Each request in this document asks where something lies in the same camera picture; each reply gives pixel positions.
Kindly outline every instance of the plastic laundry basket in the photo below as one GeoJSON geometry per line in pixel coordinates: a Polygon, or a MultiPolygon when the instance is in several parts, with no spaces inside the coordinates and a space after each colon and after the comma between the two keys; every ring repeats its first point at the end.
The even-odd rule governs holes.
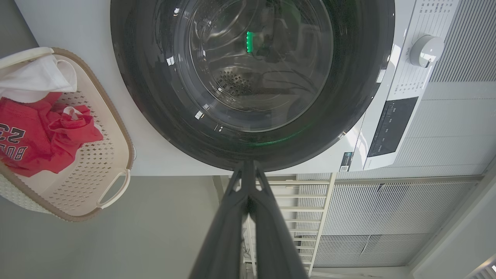
{"type": "Polygon", "coordinates": [[[42,171],[32,177],[12,173],[0,163],[0,195],[11,202],[39,212],[52,213],[68,221],[84,221],[114,203],[127,189],[132,165],[132,144],[105,90],[88,67],[75,54],[58,48],[36,48],[0,60],[0,69],[54,54],[72,64],[77,74],[77,92],[64,93],[58,102],[86,105],[104,139],[80,148],[75,161],[58,174],[42,171]],[[125,180],[117,193],[102,198],[117,178],[125,180]]]}

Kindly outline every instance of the front-loading washing machine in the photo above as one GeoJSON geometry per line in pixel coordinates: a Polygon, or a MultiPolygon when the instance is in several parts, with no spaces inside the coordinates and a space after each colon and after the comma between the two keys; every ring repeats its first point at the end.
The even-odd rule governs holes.
{"type": "Polygon", "coordinates": [[[394,162],[457,3],[112,0],[111,31],[140,111],[208,174],[359,171],[394,162]]]}

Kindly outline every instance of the clothes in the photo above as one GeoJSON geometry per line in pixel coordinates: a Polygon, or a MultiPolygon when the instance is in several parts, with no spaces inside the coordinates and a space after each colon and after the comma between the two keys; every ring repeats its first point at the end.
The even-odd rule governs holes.
{"type": "Polygon", "coordinates": [[[20,103],[34,103],[49,92],[75,92],[74,67],[65,60],[47,55],[27,64],[0,69],[0,97],[20,103]]]}
{"type": "Polygon", "coordinates": [[[84,143],[103,139],[90,110],[56,103],[61,95],[51,92],[27,104],[0,99],[1,160],[13,172],[27,177],[42,170],[59,173],[84,143]]]}

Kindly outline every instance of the red shirt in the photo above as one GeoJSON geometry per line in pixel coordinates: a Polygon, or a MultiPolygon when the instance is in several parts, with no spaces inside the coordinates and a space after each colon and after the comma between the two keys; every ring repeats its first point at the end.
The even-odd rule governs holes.
{"type": "Polygon", "coordinates": [[[103,139],[86,106],[74,107],[82,113],[77,120],[63,113],[67,105],[56,103],[61,95],[51,92],[23,104],[0,99],[0,154],[11,171],[27,177],[42,170],[59,173],[84,143],[103,139]]]}

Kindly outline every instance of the white cloth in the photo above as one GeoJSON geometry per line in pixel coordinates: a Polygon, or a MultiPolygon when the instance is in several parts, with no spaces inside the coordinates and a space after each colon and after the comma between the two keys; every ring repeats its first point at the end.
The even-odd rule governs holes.
{"type": "Polygon", "coordinates": [[[76,92],[74,67],[53,55],[36,59],[22,67],[13,65],[0,71],[0,97],[20,103],[34,103],[49,92],[76,92]]]}
{"type": "MultiPolygon", "coordinates": [[[[76,110],[73,107],[65,107],[64,110],[63,110],[63,113],[69,115],[72,118],[72,120],[79,120],[79,115],[82,115],[82,113],[80,111],[76,110]]],[[[102,133],[102,126],[96,124],[96,121],[93,121],[93,125],[103,135],[103,133],[102,133]]]]}

